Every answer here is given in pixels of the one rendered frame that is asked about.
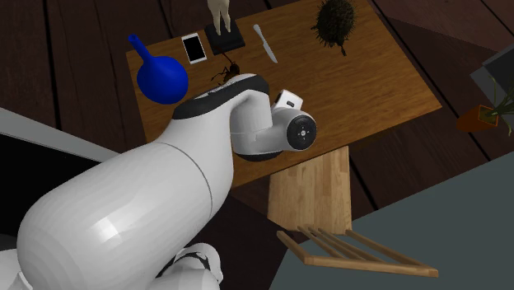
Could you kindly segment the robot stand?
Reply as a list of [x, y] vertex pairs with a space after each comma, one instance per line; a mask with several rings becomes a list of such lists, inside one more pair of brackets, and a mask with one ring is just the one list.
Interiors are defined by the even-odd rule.
[[42, 195], [117, 155], [105, 147], [0, 108], [0, 234], [15, 236]]

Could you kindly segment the blue round long-necked vase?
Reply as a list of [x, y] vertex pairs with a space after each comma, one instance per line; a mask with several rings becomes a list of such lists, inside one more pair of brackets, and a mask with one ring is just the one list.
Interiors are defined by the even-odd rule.
[[137, 84], [143, 95], [162, 105], [181, 101], [189, 85], [185, 68], [174, 58], [151, 55], [135, 34], [128, 41], [143, 61], [137, 73]]

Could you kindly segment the wooden table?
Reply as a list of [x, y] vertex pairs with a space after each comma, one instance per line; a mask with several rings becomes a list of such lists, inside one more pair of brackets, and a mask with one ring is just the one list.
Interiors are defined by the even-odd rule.
[[[298, 0], [237, 21], [245, 46], [227, 57], [241, 74], [260, 75], [275, 101], [282, 90], [302, 100], [316, 123], [312, 145], [266, 161], [234, 156], [237, 187], [262, 176], [271, 179], [268, 216], [281, 227], [322, 228], [343, 234], [352, 227], [348, 146], [359, 139], [440, 108], [367, 0], [355, 0], [357, 28], [344, 46], [324, 47], [311, 27], [321, 0]], [[253, 29], [258, 24], [277, 63]], [[174, 105], [136, 95], [147, 141], [169, 125]]]

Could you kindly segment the wooden slatted chair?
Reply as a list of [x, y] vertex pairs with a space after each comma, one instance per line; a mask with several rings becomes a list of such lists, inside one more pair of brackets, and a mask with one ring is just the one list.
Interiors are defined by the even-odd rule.
[[393, 259], [395, 262], [384, 261], [356, 246], [350, 245], [322, 228], [315, 229], [298, 226], [297, 229], [328, 254], [328, 256], [311, 255], [284, 231], [277, 231], [278, 239], [304, 265], [429, 278], [437, 278], [439, 276], [438, 270], [432, 266], [403, 255], [352, 230], [346, 230], [345, 235]]

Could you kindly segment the white knife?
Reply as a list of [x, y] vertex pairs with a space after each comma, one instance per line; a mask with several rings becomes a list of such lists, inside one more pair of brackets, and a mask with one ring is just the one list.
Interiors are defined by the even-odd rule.
[[271, 47], [269, 46], [267, 40], [264, 38], [264, 35], [262, 33], [262, 30], [260, 29], [260, 26], [258, 24], [253, 25], [254, 31], [257, 33], [257, 35], [260, 37], [260, 39], [263, 42], [263, 47], [266, 52], [266, 54], [269, 56], [269, 58], [274, 62], [277, 63], [278, 60], [276, 59], [276, 56], [274, 55]]

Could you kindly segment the grey rug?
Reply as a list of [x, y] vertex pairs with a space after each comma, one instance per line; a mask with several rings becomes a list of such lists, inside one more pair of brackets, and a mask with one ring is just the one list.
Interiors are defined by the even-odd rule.
[[306, 266], [287, 252], [269, 290], [514, 290], [514, 152], [381, 208], [356, 232], [438, 278]]

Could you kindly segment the white smartphone with black screen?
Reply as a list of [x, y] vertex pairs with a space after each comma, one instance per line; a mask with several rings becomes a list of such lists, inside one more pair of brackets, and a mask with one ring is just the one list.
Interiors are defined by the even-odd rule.
[[190, 64], [199, 63], [207, 59], [198, 33], [182, 36], [181, 41]]

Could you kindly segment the plant in orange pot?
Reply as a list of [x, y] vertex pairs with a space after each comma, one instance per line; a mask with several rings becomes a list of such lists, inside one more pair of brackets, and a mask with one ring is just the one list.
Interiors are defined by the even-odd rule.
[[495, 128], [498, 126], [498, 121], [502, 119], [508, 127], [507, 136], [510, 137], [513, 129], [505, 119], [505, 115], [514, 115], [514, 81], [507, 89], [503, 99], [496, 104], [498, 82], [491, 75], [488, 75], [488, 78], [493, 82], [493, 107], [475, 106], [457, 119], [456, 128], [462, 132], [473, 133]]

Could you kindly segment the cream figure on black base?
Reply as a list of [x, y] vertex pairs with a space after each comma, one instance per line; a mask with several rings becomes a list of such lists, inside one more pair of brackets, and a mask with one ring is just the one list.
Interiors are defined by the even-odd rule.
[[245, 46], [241, 32], [229, 15], [230, 0], [207, 0], [213, 22], [204, 28], [214, 55]]

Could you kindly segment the dark spiky round plant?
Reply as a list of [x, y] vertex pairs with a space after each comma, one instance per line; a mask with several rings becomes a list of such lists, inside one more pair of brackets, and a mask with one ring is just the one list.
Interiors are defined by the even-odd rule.
[[356, 6], [353, 0], [323, 0], [318, 6], [315, 24], [311, 29], [324, 46], [338, 46], [346, 57], [344, 43], [354, 32], [357, 21]]

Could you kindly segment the dark grey furniture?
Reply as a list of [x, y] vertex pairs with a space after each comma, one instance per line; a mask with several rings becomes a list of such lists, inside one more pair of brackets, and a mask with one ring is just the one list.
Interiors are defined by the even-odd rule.
[[492, 104], [498, 104], [514, 87], [514, 43], [485, 60], [470, 77]]

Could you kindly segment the brown insect figure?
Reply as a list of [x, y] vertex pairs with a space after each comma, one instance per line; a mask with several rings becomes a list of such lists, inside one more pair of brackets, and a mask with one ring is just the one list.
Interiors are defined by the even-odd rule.
[[223, 70], [217, 74], [215, 74], [211, 80], [214, 80], [217, 76], [222, 77], [222, 81], [219, 82], [219, 85], [227, 83], [233, 77], [241, 74], [241, 69], [239, 65], [228, 58], [224, 53], [222, 55], [229, 61], [230, 65], [228, 67], [224, 67]]

